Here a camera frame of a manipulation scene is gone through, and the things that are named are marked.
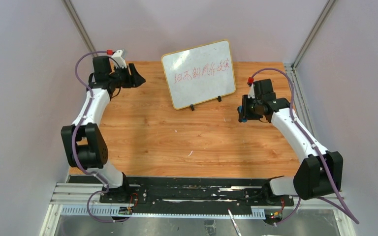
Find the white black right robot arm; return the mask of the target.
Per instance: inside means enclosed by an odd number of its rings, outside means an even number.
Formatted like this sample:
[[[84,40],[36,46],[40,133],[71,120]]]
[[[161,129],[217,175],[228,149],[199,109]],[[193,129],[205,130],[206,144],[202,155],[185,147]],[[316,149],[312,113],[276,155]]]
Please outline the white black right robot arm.
[[[243,95],[238,108],[239,122],[260,120],[276,127],[293,148],[299,169],[292,177],[274,177],[265,183],[269,197],[296,195],[309,200],[340,191],[343,157],[331,152],[312,136],[286,98],[277,98],[270,79],[248,79],[250,92]]]

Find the yellow-framed whiteboard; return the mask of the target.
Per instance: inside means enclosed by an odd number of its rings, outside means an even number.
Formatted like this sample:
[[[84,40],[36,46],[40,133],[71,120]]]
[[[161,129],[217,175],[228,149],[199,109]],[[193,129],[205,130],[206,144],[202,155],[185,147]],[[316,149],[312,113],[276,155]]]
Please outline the yellow-framed whiteboard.
[[[165,54],[161,64],[172,106],[184,109],[236,91],[228,40]]]

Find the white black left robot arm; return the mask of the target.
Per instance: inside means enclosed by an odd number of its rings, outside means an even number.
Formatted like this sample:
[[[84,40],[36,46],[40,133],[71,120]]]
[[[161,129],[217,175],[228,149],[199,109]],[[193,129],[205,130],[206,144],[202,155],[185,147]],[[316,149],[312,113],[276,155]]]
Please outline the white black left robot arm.
[[[127,64],[121,50],[96,52],[92,59],[93,73],[85,82],[86,99],[78,117],[71,125],[61,129],[67,161],[73,168],[95,177],[102,185],[102,193],[131,194],[126,175],[108,160],[109,151],[99,125],[107,105],[121,89],[137,88],[145,79],[134,64]]]

